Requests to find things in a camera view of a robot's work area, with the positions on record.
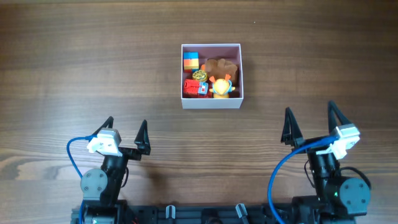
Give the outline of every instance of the orange block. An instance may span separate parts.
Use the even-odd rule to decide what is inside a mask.
[[[184,59],[184,67],[191,65],[191,59]]]

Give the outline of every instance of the colorful toy block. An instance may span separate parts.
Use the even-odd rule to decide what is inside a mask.
[[[183,53],[184,72],[195,72],[199,70],[199,54],[198,52]]]

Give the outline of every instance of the blue toy block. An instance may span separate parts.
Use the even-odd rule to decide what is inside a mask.
[[[191,59],[197,59],[199,58],[198,52],[191,52]]]
[[[198,52],[185,52],[183,54],[183,59],[196,59],[199,58]]]
[[[189,52],[184,53],[184,59],[191,59],[191,54]]]

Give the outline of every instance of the toy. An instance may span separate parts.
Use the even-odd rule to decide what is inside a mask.
[[[197,70],[193,73],[192,78],[198,80],[199,82],[207,81],[207,73],[204,70]]]
[[[198,52],[185,52],[183,54],[184,72],[195,72],[199,70]]]
[[[213,98],[229,98],[228,93],[235,90],[235,87],[232,87],[231,80],[229,80],[230,78],[231,76],[228,74],[225,75],[225,78],[219,78],[217,81],[214,77],[210,77],[209,80],[213,83],[213,88],[209,91],[213,93]]]
[[[186,79],[184,81],[183,93],[194,98],[211,98],[208,88],[209,84],[206,82]]]
[[[223,58],[219,60],[209,59],[202,67],[209,77],[214,76],[217,80],[219,78],[224,78],[225,74],[229,74],[231,76],[230,80],[232,85],[238,84],[238,66],[229,60],[225,60]]]

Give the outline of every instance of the small red toy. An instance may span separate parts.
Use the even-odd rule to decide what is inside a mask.
[[[183,94],[193,98],[211,98],[212,93],[208,91],[208,84],[196,80],[186,79],[184,81]]]

